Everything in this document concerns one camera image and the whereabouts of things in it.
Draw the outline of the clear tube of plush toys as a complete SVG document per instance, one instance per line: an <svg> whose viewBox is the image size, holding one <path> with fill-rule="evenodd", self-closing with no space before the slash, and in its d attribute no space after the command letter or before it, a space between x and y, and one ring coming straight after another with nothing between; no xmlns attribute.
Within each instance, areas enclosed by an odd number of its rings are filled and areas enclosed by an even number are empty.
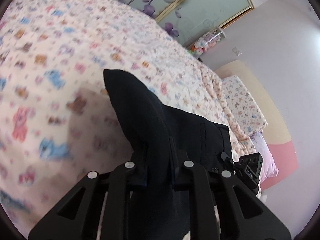
<svg viewBox="0 0 320 240"><path fill-rule="evenodd" d="M224 38L224 31L219 27L215 27L194 42L188 51L191 53L191 55L193 55L193 57L198 59L202 54L216 46Z"/></svg>

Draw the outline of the white wall socket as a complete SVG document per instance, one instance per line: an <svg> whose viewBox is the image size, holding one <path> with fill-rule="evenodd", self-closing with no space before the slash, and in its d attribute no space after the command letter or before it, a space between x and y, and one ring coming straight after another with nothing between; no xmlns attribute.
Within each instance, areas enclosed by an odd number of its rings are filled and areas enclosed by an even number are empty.
<svg viewBox="0 0 320 240"><path fill-rule="evenodd" d="M240 55L242 54L242 52L241 52L238 48L236 48L236 47L234 47L234 48L232 49L232 52L233 52L236 56L240 56Z"/></svg>

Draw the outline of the teddy bear print blanket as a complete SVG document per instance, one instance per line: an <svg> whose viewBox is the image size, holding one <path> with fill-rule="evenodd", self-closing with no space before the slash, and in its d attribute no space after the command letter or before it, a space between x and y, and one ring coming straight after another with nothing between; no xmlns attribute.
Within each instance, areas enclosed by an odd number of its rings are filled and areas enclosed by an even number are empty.
<svg viewBox="0 0 320 240"><path fill-rule="evenodd" d="M87 172L131 157L104 69L228 126L234 160L255 150L218 75L142 12L116 0L13 0L1 19L1 204L23 236Z"/></svg>

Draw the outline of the black pants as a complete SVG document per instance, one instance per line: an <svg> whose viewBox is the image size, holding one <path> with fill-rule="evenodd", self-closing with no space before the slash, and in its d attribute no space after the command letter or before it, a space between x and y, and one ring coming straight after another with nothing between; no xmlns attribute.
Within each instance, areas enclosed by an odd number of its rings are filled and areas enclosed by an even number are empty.
<svg viewBox="0 0 320 240"><path fill-rule="evenodd" d="M106 69L105 88L129 141L143 186L130 199L129 239L182 239L190 231L187 191L172 188L172 154L184 151L204 168L231 153L229 128L163 104L133 74Z"/></svg>

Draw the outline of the beige headboard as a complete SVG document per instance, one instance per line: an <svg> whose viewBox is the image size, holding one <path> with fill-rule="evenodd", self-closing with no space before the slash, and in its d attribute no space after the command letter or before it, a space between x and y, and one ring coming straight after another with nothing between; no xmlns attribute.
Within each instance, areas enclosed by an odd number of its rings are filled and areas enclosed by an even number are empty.
<svg viewBox="0 0 320 240"><path fill-rule="evenodd" d="M268 178L263 183L261 182L261 189L268 189L289 176L298 167L296 152L289 130L266 90L254 77L252 72L246 68L243 62L240 60L230 62L220 67L215 72L220 77L221 81L225 77L237 75L251 93L266 118L268 125L260 133L263 135L274 158L276 167L279 170L277 177ZM241 130L241 128L240 135L242 137L249 137Z"/></svg>

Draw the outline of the teddy bear print pillow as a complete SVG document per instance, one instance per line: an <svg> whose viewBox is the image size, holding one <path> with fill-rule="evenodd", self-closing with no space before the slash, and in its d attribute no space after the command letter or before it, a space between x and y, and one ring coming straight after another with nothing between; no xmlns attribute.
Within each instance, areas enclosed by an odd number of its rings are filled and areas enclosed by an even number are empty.
<svg viewBox="0 0 320 240"><path fill-rule="evenodd" d="M268 125L261 109L237 75L222 79L226 101L241 130L249 137Z"/></svg>

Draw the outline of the pink pillow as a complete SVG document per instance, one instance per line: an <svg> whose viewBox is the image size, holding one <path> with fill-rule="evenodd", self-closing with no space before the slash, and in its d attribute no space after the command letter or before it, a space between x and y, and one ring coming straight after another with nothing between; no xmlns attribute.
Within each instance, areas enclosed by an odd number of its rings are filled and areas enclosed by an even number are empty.
<svg viewBox="0 0 320 240"><path fill-rule="evenodd" d="M261 133L255 133L251 136L256 152L259 152L263 158L263 164L260 172L260 181L263 183L266 179L277 177L279 170L276 167L274 158L268 148L268 145Z"/></svg>

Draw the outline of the floral glass sliding wardrobe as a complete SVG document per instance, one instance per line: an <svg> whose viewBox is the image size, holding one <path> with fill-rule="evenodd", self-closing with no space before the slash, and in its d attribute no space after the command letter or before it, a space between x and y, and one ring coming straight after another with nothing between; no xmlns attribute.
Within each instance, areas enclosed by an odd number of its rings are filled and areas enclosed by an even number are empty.
<svg viewBox="0 0 320 240"><path fill-rule="evenodd" d="M254 8L251 0L118 0L153 18L181 45L191 46Z"/></svg>

